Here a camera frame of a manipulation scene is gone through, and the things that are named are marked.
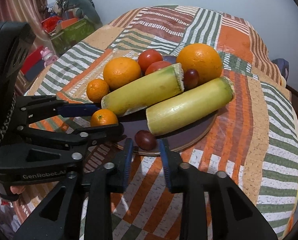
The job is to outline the left hand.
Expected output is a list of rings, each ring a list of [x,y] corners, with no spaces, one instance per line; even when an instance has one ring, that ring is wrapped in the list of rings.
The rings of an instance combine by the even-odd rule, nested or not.
[[[25,185],[11,186],[10,191],[12,194],[22,194],[25,191],[25,188]]]

